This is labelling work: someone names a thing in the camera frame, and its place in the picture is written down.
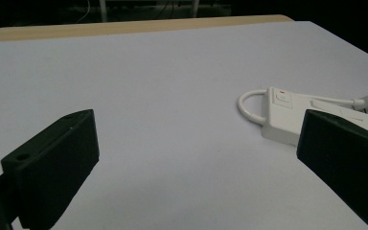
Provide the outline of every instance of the wooden table edge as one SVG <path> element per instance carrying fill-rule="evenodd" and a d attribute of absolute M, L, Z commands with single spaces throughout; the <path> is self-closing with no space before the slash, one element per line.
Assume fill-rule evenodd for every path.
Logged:
<path fill-rule="evenodd" d="M 34 40 L 91 35 L 119 35 L 286 21 L 292 21 L 292 19 L 284 15 L 275 14 L 53 26 L 6 27 L 0 28 L 0 41 Z"/>

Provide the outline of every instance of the screw hole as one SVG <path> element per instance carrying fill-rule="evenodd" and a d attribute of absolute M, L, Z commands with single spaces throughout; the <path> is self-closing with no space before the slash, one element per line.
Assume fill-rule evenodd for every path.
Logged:
<path fill-rule="evenodd" d="M 18 160 L 18 161 L 24 161 L 24 160 L 28 159 L 29 157 L 30 157 L 29 154 L 20 154 L 20 155 L 18 155 L 16 157 L 16 160 Z"/>

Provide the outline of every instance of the power cord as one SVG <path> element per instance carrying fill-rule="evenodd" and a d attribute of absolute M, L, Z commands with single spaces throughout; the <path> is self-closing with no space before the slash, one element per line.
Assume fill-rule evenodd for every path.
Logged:
<path fill-rule="evenodd" d="M 261 126 L 265 124 L 266 118 L 249 112 L 244 107 L 244 101 L 246 101 L 246 99 L 253 97 L 253 96 L 257 96 L 257 95 L 262 96 L 266 92 L 267 91 L 264 89 L 258 89 L 258 90 L 252 90 L 252 91 L 246 92 L 238 98 L 238 102 L 237 102 L 238 110 L 241 113 L 241 115 L 245 117 L 247 120 L 257 123 Z M 319 97 L 319 96 L 305 95 L 305 94 L 297 94 L 297 95 L 302 96 L 302 97 L 311 98 L 311 99 L 316 99 L 318 101 L 327 102 L 331 104 L 351 105 L 354 107 L 355 110 L 364 111 L 365 113 L 366 113 L 366 110 L 368 110 L 368 96 L 361 98 L 361 99 L 356 99 L 356 100 L 340 100 L 340 99 L 326 98 L 326 97 Z"/>
<path fill-rule="evenodd" d="M 168 1 L 167 3 L 166 3 L 166 5 L 164 5 L 164 8 L 157 14 L 157 16 L 155 16 L 154 18 L 153 18 L 153 20 L 156 20 L 159 16 L 160 16 L 160 14 L 167 8 L 167 6 L 169 5 L 169 3 L 170 3 L 170 1 Z"/>
<path fill-rule="evenodd" d="M 86 14 L 82 18 L 80 18 L 76 22 L 76 24 L 80 23 L 89 14 L 89 12 L 91 11 L 91 3 L 89 2 L 89 0 L 86 0 L 86 2 L 87 2 L 87 5 L 88 5 L 87 10 L 86 10 Z"/>

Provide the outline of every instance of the white table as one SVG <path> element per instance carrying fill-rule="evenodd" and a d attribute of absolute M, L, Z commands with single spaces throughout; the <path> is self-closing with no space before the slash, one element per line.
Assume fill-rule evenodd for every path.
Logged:
<path fill-rule="evenodd" d="M 310 22 L 0 42 L 0 159 L 93 108 L 101 159 L 53 229 L 368 229 L 239 114 L 269 86 L 359 98 L 368 55 Z"/>

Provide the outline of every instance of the power strip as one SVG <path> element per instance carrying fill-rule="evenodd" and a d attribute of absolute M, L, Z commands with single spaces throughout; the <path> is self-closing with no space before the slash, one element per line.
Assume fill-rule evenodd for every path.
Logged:
<path fill-rule="evenodd" d="M 263 95 L 263 117 L 249 113 L 242 105 L 245 99 L 254 95 Z M 307 109 L 323 111 L 339 116 L 368 130 L 368 114 L 324 101 L 350 104 L 356 107 L 367 106 L 366 104 L 368 102 L 366 98 L 350 101 L 333 100 L 295 94 L 270 87 L 265 92 L 258 90 L 242 95 L 238 100 L 238 107 L 243 116 L 263 126 L 263 137 L 295 147 L 298 145 Z"/>

